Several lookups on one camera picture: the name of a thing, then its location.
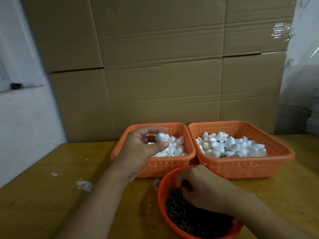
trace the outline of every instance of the forearm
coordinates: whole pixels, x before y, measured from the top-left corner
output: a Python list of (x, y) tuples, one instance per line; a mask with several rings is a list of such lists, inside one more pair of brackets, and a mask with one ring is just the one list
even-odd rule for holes
[(257, 238), (314, 238), (250, 193), (244, 192), (238, 198), (232, 216), (240, 220)]
[(127, 182), (118, 176), (114, 168), (110, 167), (58, 238), (105, 239), (126, 185)]

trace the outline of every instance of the black object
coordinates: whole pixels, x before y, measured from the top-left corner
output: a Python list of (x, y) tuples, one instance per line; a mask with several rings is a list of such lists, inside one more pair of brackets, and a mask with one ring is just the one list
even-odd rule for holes
[(176, 226), (195, 237), (223, 237), (233, 226), (233, 217), (196, 208), (185, 200), (181, 190), (171, 191), (166, 212)]
[(20, 84), (20, 83), (11, 83), (10, 88), (11, 90), (18, 90), (24, 87), (23, 87), (23, 84)]

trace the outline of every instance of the right hand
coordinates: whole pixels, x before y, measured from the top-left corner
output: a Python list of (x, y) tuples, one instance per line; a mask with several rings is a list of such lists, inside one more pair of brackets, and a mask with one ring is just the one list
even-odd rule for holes
[[(190, 182), (193, 191), (181, 187), (183, 180)], [(203, 165), (182, 169), (176, 178), (176, 185), (193, 206), (230, 216), (233, 216), (238, 197), (246, 193)]]

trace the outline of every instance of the hand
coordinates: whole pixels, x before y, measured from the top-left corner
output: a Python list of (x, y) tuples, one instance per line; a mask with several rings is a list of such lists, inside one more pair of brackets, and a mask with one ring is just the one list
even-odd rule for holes
[(132, 182), (150, 157), (169, 147), (169, 142), (156, 143), (154, 136), (149, 133), (166, 133), (167, 128), (161, 126), (145, 126), (129, 132), (126, 136), (119, 155), (112, 167), (118, 168), (128, 182)]
[[(190, 182), (193, 191), (181, 187), (183, 180)], [(233, 216), (237, 198), (245, 193), (203, 165), (182, 169), (176, 178), (176, 185), (193, 206), (230, 216)]]

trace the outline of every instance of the stacked cardboard boxes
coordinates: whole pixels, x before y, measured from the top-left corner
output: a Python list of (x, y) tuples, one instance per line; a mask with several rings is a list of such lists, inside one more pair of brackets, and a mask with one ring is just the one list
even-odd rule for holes
[(296, 0), (22, 1), (71, 142), (168, 121), (273, 132)]

